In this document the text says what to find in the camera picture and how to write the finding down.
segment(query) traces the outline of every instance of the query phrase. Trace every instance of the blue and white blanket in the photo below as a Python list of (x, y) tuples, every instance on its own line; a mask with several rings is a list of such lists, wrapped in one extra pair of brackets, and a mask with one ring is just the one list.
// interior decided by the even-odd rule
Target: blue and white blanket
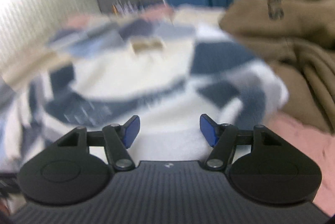
[(288, 98), (269, 66), (205, 24), (137, 19), (61, 30), (41, 53), (29, 64), (48, 66), (29, 84), (18, 88), (9, 73), (0, 79), (2, 171), (17, 171), (76, 126), (101, 130), (134, 114), (141, 119), (129, 149), (136, 162), (203, 159), (211, 148), (201, 114), (252, 129)]

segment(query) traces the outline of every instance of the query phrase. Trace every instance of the circular black pad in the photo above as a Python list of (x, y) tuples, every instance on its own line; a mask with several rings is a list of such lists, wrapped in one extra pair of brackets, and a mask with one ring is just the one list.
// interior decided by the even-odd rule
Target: circular black pad
[(299, 151), (286, 149), (263, 147), (239, 158), (229, 170), (232, 185), (248, 198), (267, 204), (312, 200), (321, 183), (319, 167)]
[(69, 205), (90, 199), (109, 182), (108, 166), (99, 158), (71, 147), (45, 150), (20, 170), (18, 182), (31, 200)]

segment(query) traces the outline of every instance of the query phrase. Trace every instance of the metal pivot screw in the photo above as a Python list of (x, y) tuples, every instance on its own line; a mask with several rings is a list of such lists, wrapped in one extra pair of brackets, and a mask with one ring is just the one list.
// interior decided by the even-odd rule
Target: metal pivot screw
[(220, 168), (223, 166), (223, 161), (219, 159), (211, 159), (207, 161), (207, 166), (211, 168)]
[(128, 168), (132, 164), (133, 164), (132, 161), (128, 159), (120, 159), (120, 160), (117, 160), (115, 163), (115, 165), (119, 168)]

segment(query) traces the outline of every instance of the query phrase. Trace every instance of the small logo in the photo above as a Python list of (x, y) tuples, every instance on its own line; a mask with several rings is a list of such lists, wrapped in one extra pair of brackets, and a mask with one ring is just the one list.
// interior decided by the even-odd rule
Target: small logo
[(282, 0), (267, 0), (269, 18), (272, 20), (283, 19), (284, 11), (281, 5)]
[(171, 167), (174, 166), (174, 164), (173, 164), (173, 163), (168, 163), (168, 164), (165, 164), (164, 166), (165, 166), (166, 168), (171, 168)]

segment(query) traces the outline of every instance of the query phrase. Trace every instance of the pink fabric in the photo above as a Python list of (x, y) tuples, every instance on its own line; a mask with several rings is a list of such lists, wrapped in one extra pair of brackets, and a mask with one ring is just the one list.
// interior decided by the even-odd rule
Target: pink fabric
[(64, 27), (74, 29), (85, 28), (88, 25), (91, 18), (92, 16), (90, 14), (75, 14), (68, 18)]
[(326, 214), (335, 214), (335, 136), (311, 126), (302, 125), (294, 118), (276, 114), (267, 127), (298, 148), (320, 167), (322, 183), (314, 204)]
[(146, 21), (155, 21), (166, 17), (171, 18), (173, 14), (174, 11), (172, 7), (165, 4), (160, 4), (147, 8), (145, 12), (140, 14), (140, 18)]

